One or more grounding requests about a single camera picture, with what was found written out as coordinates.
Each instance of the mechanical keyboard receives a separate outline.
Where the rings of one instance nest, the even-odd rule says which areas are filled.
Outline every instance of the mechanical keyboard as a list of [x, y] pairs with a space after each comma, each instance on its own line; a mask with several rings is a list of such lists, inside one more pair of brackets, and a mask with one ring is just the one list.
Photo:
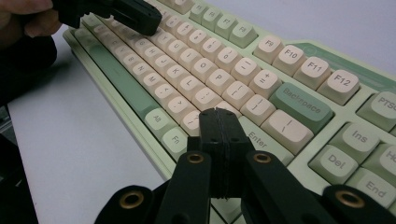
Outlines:
[[[396, 216], [395, 77], [204, 1], [148, 2], [163, 14], [154, 36], [90, 14], [64, 38], [163, 176], [200, 111], [221, 107], [307, 189], [346, 184]], [[238, 199], [211, 202], [211, 223], [245, 223]]]

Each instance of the human hand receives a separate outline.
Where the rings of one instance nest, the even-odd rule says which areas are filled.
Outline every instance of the human hand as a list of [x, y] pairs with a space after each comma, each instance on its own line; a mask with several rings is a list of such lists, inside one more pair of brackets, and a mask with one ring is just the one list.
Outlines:
[[[20, 15], [35, 14], [24, 27]], [[23, 34], [53, 35], [61, 27], [51, 0], [0, 0], [0, 50], [16, 43]]]

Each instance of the white table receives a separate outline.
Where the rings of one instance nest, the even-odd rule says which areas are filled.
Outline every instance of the white table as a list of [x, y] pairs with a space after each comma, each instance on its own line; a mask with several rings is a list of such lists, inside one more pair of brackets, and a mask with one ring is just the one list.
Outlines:
[[[208, 0], [287, 39], [313, 39], [395, 75], [396, 2]], [[62, 38], [51, 79], [10, 103], [42, 224], [93, 223], [128, 185], [163, 179]]]

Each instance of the black object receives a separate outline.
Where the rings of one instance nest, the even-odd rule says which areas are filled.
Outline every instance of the black object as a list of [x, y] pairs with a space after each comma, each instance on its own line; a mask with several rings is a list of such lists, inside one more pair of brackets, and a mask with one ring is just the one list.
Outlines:
[[208, 109], [200, 127], [170, 180], [154, 191], [118, 191], [95, 223], [207, 224], [210, 198], [230, 197], [241, 198], [247, 224], [396, 223], [357, 189], [330, 186], [323, 196], [305, 189], [276, 156], [254, 150], [232, 112]]
[[143, 0], [52, 0], [59, 21], [78, 28], [80, 18], [90, 12], [114, 19], [142, 35], [154, 35], [161, 22], [160, 11]]

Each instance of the space bar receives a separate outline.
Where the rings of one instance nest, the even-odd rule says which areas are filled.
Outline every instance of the space bar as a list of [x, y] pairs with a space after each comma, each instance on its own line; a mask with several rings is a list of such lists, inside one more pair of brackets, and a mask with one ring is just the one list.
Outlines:
[[148, 112], [160, 107], [104, 46], [92, 46], [87, 51], [139, 118], [144, 120]]

